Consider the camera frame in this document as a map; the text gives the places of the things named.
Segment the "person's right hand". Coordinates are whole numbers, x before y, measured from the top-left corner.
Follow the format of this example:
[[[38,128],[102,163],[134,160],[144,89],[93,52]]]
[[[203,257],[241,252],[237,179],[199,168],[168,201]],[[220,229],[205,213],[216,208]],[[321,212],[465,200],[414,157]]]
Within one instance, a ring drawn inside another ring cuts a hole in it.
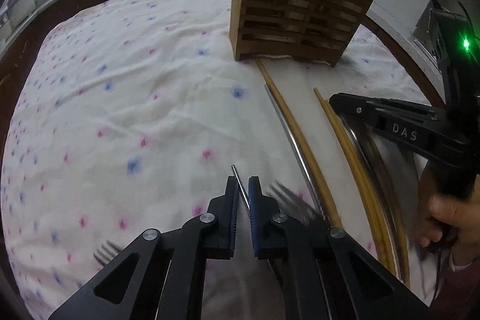
[[[439,194],[437,188],[428,163],[418,188],[417,242],[424,248],[439,242],[444,236],[439,224],[444,223],[457,230],[458,239],[451,250],[458,257],[479,257],[479,199],[461,201]]]

